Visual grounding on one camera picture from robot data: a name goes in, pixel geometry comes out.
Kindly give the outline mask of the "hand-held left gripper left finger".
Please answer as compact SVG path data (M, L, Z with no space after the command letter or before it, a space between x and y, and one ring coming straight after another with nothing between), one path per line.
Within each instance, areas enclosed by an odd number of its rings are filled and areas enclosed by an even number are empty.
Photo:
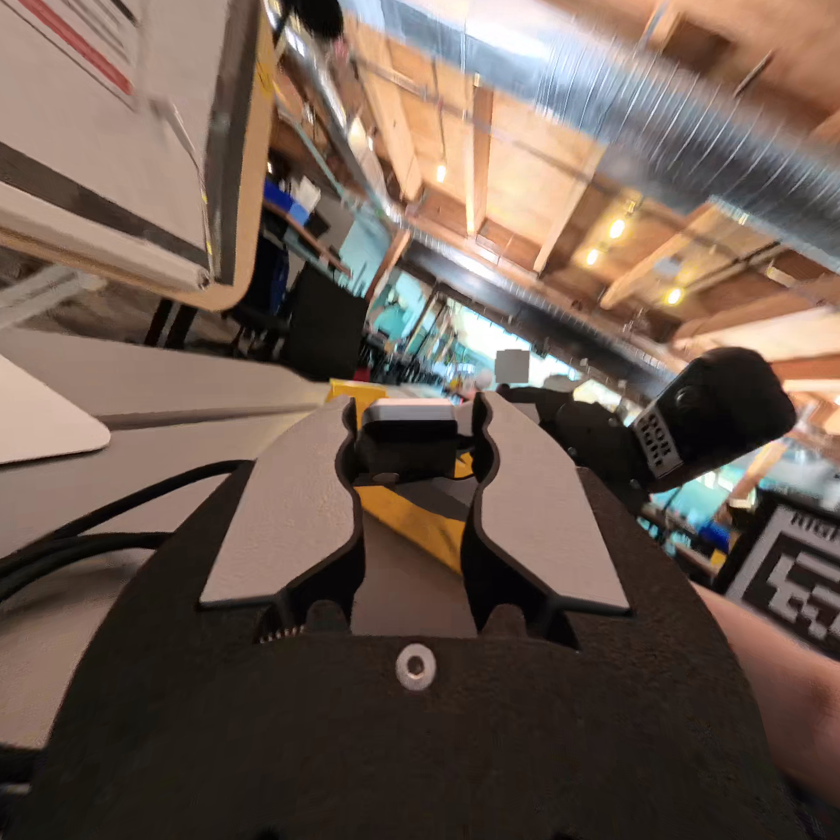
M330 601L350 620L364 580L361 499L353 488L357 412L339 396L255 461L199 603L273 605L283 624Z

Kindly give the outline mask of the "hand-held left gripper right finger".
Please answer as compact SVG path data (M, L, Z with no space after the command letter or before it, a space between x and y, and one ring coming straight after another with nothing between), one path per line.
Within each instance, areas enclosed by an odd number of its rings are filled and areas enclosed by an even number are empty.
M494 392L473 403L477 487L461 540L476 629L502 606L531 631L567 631L569 613L630 617L625 594L570 456Z

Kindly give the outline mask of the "yellow plastic bin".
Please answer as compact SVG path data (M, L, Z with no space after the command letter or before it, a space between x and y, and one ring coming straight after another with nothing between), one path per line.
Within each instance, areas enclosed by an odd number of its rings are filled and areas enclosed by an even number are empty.
M438 398L425 387L393 387L366 382L331 379L326 401L338 396L351 396L356 401L358 419L375 399ZM414 501L418 492L407 486L392 489L387 486L357 486L362 508L381 524L435 557L450 570L460 574L460 544L465 529L466 514L459 505L453 512L445 512L445 502Z

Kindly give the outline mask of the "silver hdmi port adapter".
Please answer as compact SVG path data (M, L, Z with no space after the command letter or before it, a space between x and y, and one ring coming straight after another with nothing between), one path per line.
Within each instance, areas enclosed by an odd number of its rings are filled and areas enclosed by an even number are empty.
M364 409L355 452L372 477L453 479L458 441L455 407L448 400L389 397Z

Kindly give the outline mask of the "black hdmi cable green plugs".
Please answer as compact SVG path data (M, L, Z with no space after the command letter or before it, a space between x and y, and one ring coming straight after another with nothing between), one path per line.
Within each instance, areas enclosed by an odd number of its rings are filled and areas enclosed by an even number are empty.
M33 583L72 564L123 551L154 551L170 532L103 532L92 530L106 522L203 480L230 476L252 466L251 460L231 459L186 470L136 490L61 526L1 560L1 603Z

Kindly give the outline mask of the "person's right forearm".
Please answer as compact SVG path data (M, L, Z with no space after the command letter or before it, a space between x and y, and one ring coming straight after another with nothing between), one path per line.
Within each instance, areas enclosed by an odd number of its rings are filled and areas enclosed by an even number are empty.
M692 586L748 678L776 767L839 806L838 662L740 605Z

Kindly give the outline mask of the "wooden framed sign board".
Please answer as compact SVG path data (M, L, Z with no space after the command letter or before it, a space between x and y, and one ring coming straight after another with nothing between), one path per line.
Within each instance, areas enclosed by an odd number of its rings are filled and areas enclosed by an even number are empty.
M203 196L209 283L199 290L163 288L132 276L108 276L97 265L64 259L50 248L2 233L2 247L220 311L240 299L256 256L257 223L272 122L272 44L261 2L226 2L227 17L205 148Z

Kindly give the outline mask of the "laminated instruction sheet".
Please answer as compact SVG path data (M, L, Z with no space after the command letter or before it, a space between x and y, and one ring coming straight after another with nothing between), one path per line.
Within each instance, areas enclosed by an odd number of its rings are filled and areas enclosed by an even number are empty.
M203 177L226 2L2 2L2 233L209 283Z

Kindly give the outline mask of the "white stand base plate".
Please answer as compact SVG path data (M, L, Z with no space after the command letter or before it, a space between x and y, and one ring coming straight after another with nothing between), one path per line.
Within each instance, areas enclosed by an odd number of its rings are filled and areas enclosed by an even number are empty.
M111 434L43 382L1 359L1 465L98 452Z

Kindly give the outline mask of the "silver spiral ventilation duct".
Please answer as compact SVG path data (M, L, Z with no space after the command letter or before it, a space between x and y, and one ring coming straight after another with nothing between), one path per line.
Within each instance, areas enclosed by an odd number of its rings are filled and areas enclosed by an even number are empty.
M712 201L838 272L838 157L666 58L544 2L341 2L636 162L642 184Z

